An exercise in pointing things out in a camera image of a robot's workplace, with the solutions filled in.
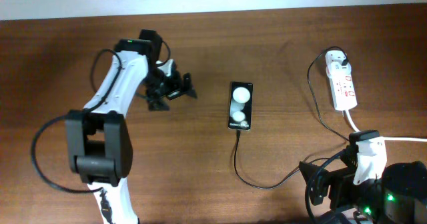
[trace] wood grain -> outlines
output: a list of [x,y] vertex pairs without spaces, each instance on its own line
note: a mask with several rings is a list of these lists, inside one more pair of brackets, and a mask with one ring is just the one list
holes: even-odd
[[[181,15],[89,17],[0,22],[0,220],[2,223],[100,223],[91,195],[46,186],[29,158],[44,122],[81,108],[93,95],[89,68],[98,50],[140,29],[169,43],[199,99],[181,97],[169,112],[134,99],[127,126],[134,148],[129,189],[143,223],[256,223],[306,217],[305,183],[292,177],[273,191],[239,181],[231,166],[235,133],[227,128],[230,81],[254,84],[252,130],[243,133],[244,177],[271,185],[312,153],[330,156],[342,140],[316,118],[306,82],[324,48],[343,47],[353,65],[360,129],[423,136],[427,126],[427,5],[330,7]],[[101,60],[95,80],[109,68]],[[312,83],[326,122],[352,130],[334,111],[324,62]],[[427,161],[424,143],[388,142],[388,163]],[[37,156],[46,175],[84,188],[67,166],[63,124],[42,136]],[[331,169],[341,167],[334,164]],[[315,208],[316,214],[328,209]]]

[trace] green led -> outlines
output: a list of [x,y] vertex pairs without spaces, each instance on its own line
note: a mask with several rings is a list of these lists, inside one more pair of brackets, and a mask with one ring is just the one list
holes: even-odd
[[388,196],[387,196],[387,200],[389,200],[389,201],[394,201],[394,197],[393,197],[392,195],[388,194]]
[[371,209],[369,208],[369,207],[367,207],[367,208],[365,208],[365,213],[367,213],[367,214],[371,214]]

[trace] power outlet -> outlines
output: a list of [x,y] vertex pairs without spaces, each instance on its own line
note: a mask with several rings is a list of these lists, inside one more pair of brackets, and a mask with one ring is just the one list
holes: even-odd
[[350,63],[342,65],[345,58],[342,51],[326,53],[326,74],[329,77],[334,108],[337,111],[350,110],[358,104],[353,85],[352,66]]

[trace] large white circle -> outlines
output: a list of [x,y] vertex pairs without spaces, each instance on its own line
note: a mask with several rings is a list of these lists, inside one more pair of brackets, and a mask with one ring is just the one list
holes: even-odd
[[247,103],[251,93],[245,87],[238,87],[233,91],[233,99],[238,103]]
[[235,113],[233,113],[232,117],[233,120],[236,122],[243,121],[246,118],[245,113],[242,113],[241,111],[236,111]]

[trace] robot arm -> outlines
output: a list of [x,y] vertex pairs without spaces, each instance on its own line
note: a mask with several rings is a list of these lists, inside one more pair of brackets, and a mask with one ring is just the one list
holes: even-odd
[[[182,80],[172,59],[157,64],[161,44],[161,37],[148,30],[143,30],[139,39],[122,39],[114,50],[121,67],[114,56],[95,96],[84,110],[70,111],[65,121],[70,168],[91,190],[102,187],[94,195],[105,224],[139,223],[127,188],[133,148],[125,122],[138,86],[143,83],[147,87],[150,111],[169,109],[163,97],[172,100],[187,94],[196,98],[189,73]],[[105,139],[91,140],[96,133],[103,133]]]

